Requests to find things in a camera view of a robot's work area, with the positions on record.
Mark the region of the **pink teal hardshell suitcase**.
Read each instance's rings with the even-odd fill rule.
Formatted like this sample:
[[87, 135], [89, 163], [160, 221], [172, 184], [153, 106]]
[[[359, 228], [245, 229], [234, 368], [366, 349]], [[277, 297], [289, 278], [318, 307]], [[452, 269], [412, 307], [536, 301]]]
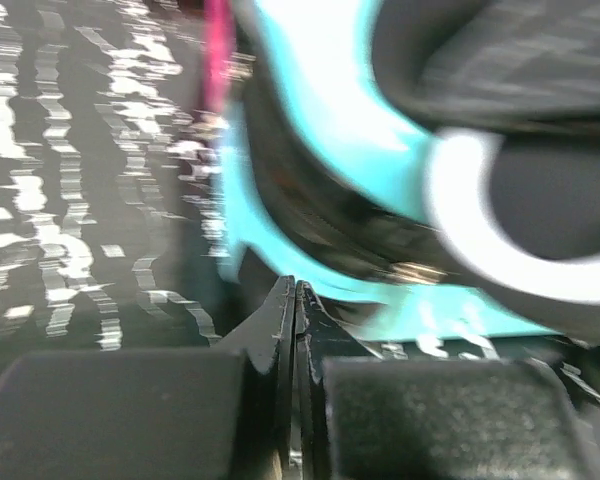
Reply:
[[365, 340], [600, 346], [600, 1], [209, 1], [220, 272]]

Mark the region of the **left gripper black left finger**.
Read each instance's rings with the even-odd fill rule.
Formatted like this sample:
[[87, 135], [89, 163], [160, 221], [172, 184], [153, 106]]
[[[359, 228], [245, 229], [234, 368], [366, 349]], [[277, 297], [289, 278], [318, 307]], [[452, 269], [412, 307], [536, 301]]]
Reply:
[[279, 479], [296, 283], [211, 347], [60, 351], [0, 376], [0, 479]]

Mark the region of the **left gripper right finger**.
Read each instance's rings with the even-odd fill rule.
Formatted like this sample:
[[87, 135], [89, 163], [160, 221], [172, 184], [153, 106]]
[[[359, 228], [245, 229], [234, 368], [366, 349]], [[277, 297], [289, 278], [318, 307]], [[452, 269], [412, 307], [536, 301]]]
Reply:
[[600, 479], [600, 347], [557, 336], [369, 344], [302, 282], [307, 479]]

